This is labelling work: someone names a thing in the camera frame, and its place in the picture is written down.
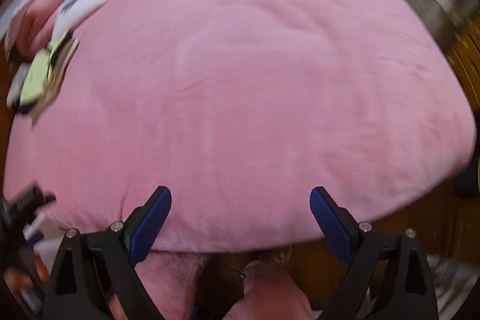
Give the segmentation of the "person's left hand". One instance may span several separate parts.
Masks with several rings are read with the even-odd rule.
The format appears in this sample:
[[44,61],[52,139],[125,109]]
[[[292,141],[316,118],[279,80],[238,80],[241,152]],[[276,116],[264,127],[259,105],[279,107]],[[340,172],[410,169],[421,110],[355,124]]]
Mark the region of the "person's left hand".
[[33,286],[30,277],[15,268],[7,269],[3,277],[7,287],[13,292],[19,292],[22,289],[31,288]]

